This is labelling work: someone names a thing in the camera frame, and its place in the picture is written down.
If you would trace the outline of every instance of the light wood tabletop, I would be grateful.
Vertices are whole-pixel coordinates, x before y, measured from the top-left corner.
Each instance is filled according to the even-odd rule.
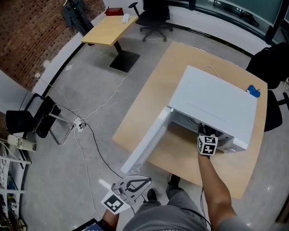
[[[128,23],[122,23],[122,17],[122,15],[106,16],[82,38],[81,42],[113,45],[138,18],[137,16],[130,16]]]
[[[168,105],[188,65],[199,69],[210,65],[220,78],[243,90],[249,85],[260,89],[261,96],[257,99],[256,117],[248,149],[231,154],[217,151],[211,157],[214,168],[229,188],[231,196],[241,198],[254,170],[263,139],[267,84],[227,60],[192,46],[173,42],[132,104],[113,136],[113,141],[131,152],[136,148],[161,110]],[[205,71],[215,74],[210,68]],[[194,132],[171,123],[148,161],[202,186],[196,141]]]

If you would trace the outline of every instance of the black desk base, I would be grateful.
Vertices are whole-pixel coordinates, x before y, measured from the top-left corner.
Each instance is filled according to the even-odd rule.
[[[110,67],[128,73],[140,55],[129,51],[123,51],[118,41],[116,41],[114,45],[118,52],[118,56],[116,56]]]

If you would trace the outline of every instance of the shoe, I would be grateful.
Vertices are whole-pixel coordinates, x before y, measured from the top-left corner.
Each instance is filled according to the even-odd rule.
[[[179,176],[171,174],[170,181],[168,182],[168,185],[172,185],[172,186],[177,186],[178,187],[180,179],[181,178]]]
[[[148,198],[148,201],[150,201],[150,200],[156,200],[157,201],[158,200],[157,197],[156,197],[156,192],[155,192],[155,190],[153,188],[151,188],[148,191],[146,197]]]

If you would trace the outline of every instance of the brick wall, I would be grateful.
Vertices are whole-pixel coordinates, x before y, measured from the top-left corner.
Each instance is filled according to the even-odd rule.
[[[77,33],[62,17],[65,0],[0,0],[0,69],[28,90]],[[93,19],[105,10],[103,0],[84,0]]]

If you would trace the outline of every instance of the gray floor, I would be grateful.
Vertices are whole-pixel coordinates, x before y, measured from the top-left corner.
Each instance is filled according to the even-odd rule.
[[[86,120],[94,130],[104,159],[119,174],[129,153],[111,138],[172,40],[212,52],[243,68],[247,67],[250,60],[232,48],[197,34],[179,29],[166,34],[166,43],[158,36],[152,36],[143,43],[139,27],[135,25],[119,40],[123,49],[137,52],[141,57],[116,95]],[[86,117],[106,103],[127,76],[126,73],[108,67],[115,56],[114,47],[84,46],[68,64],[72,68],[64,70],[55,82],[56,88],[69,103],[54,89],[50,90],[49,95],[55,102],[79,109],[79,115]],[[281,98],[281,92],[280,85],[275,90],[277,99]],[[289,112],[285,105],[281,111],[283,125],[264,134],[259,158],[246,192],[242,199],[233,199],[237,214],[255,231],[279,230],[280,226],[274,220],[289,192]],[[65,111],[62,115],[70,119],[74,117]],[[57,128],[55,133],[62,136],[64,131],[59,125],[54,125]],[[111,184],[119,178],[101,160],[88,128],[82,133],[76,132],[76,137],[88,164],[98,213],[92,204],[84,158],[74,134],[69,135],[63,146],[57,146],[48,135],[45,139],[38,138],[37,151],[30,153],[32,165],[26,177],[26,193],[21,208],[29,230],[72,230],[93,217],[98,219],[98,215],[101,216],[105,211],[100,201],[107,189],[99,182],[104,180]],[[142,173],[153,178],[152,185],[157,189],[162,204],[165,204],[168,172],[146,163]],[[200,207],[201,188],[184,180],[180,184]],[[139,199],[137,202],[135,209],[142,201]],[[132,215],[131,210],[120,215],[118,230],[122,230]]]

